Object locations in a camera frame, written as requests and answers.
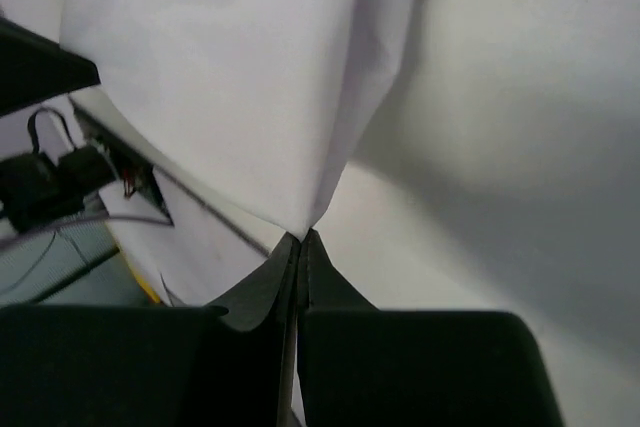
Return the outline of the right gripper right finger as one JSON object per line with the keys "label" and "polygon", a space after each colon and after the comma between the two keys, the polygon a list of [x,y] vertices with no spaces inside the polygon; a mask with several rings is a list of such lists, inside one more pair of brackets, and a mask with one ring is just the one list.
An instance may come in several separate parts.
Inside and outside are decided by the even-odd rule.
{"label": "right gripper right finger", "polygon": [[538,344],[504,311],[389,311],[310,232],[298,263],[298,376],[310,426],[559,426]]}

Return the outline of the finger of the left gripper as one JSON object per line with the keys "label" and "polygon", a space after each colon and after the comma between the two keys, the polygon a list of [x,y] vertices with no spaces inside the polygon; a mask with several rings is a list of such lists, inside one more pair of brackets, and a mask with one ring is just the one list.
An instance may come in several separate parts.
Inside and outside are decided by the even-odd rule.
{"label": "finger of the left gripper", "polygon": [[1,115],[100,83],[96,65],[12,21],[1,20]]}

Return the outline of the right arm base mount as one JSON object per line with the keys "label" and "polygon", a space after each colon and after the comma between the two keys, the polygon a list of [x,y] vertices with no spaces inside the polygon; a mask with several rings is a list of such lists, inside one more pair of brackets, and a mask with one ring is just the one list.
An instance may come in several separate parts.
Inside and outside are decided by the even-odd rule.
{"label": "right arm base mount", "polygon": [[57,117],[64,133],[70,134],[62,112],[40,106],[26,123],[31,148],[1,160],[1,218],[14,231],[24,234],[80,214],[90,197],[118,183],[125,199],[140,194],[162,215],[169,215],[151,164],[104,132],[84,145],[71,141],[70,151],[51,159],[37,130],[44,114]]}

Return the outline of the white t shirt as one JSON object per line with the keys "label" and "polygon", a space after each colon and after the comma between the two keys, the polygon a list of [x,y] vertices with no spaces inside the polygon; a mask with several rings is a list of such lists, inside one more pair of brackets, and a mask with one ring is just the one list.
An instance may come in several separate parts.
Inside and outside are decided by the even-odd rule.
{"label": "white t shirt", "polygon": [[303,237],[401,67],[415,0],[1,0],[93,61],[175,165]]}

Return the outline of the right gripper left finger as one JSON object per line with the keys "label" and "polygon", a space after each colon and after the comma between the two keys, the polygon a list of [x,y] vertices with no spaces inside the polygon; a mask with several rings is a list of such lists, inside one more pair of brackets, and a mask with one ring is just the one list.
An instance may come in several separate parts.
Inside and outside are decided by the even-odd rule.
{"label": "right gripper left finger", "polygon": [[300,244],[201,307],[1,311],[5,426],[284,426]]}

